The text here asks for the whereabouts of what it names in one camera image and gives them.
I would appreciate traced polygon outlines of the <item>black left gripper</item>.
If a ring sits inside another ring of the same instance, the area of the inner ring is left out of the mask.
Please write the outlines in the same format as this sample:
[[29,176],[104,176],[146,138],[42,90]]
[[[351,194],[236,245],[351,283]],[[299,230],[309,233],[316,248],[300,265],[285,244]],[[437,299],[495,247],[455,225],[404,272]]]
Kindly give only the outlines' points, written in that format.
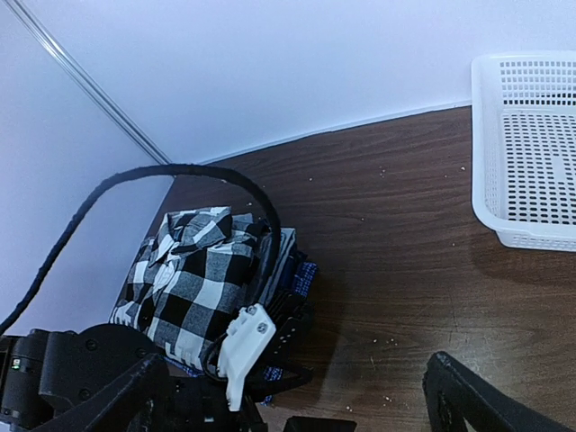
[[219,358],[228,383],[172,375],[149,338],[120,325],[5,336],[1,420],[13,431],[265,431],[258,403],[312,378],[288,360],[312,316],[289,292],[243,310]]

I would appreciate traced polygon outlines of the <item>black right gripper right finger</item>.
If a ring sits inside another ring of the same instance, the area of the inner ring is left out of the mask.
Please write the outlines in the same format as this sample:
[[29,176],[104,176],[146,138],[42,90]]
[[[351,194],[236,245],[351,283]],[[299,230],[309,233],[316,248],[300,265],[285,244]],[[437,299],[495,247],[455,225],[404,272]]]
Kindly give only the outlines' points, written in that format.
[[565,425],[511,399],[444,351],[423,377],[433,431],[568,431]]

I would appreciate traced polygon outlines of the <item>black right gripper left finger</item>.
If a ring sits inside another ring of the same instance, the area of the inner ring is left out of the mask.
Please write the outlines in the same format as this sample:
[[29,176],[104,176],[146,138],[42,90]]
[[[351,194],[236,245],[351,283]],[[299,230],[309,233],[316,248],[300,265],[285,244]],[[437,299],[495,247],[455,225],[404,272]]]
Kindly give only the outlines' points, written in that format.
[[166,423],[169,374],[161,355],[149,354],[91,399],[37,427],[38,431],[125,431],[139,418],[151,431]]

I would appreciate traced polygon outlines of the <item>black white plaid shirt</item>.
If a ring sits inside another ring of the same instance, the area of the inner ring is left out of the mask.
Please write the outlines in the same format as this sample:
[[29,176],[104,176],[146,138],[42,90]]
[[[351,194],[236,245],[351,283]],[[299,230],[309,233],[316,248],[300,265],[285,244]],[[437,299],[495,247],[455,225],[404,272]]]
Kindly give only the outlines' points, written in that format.
[[200,369],[202,354],[244,300],[265,229],[229,207],[166,213],[140,245],[110,322]]

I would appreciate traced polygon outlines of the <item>blue white checked folded shirt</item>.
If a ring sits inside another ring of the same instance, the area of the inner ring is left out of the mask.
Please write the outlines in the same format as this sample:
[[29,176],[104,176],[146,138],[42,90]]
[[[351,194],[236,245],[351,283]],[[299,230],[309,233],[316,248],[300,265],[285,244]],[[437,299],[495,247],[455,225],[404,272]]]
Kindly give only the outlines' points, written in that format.
[[314,308],[309,295],[317,272],[318,266],[310,261],[289,265],[267,309],[276,332],[258,361],[251,385],[255,400],[263,405],[270,404],[277,394],[312,380],[313,370],[293,361],[291,353],[301,346],[312,328]]

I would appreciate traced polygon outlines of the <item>grey folded shirt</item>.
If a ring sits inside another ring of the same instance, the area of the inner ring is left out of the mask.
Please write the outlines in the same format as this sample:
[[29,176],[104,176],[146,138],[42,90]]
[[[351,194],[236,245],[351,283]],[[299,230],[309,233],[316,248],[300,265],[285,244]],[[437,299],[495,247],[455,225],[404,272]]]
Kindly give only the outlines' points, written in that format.
[[279,256],[274,265],[274,270],[270,279],[268,280],[262,295],[260,296],[259,303],[267,305],[273,298],[276,287],[279,284],[282,272],[287,263],[288,257],[296,246],[296,229],[294,228],[281,228],[281,243]]

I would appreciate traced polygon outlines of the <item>white plastic laundry basket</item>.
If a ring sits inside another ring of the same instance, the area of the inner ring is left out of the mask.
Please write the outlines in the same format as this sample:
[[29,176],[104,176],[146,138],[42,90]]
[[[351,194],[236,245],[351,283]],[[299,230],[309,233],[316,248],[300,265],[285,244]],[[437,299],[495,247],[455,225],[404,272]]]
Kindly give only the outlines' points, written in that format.
[[509,248],[575,249],[575,53],[471,64],[472,208]]

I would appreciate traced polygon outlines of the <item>left aluminium frame post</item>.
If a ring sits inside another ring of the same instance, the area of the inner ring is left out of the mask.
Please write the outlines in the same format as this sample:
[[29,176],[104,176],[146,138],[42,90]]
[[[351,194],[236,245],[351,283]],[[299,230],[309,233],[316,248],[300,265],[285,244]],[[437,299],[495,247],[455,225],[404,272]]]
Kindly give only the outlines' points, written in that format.
[[57,38],[32,12],[24,1],[7,0],[2,4],[15,16],[28,33],[55,60],[71,80],[128,138],[158,164],[171,164],[171,158],[137,125],[137,123],[98,85],[91,75],[64,48]]

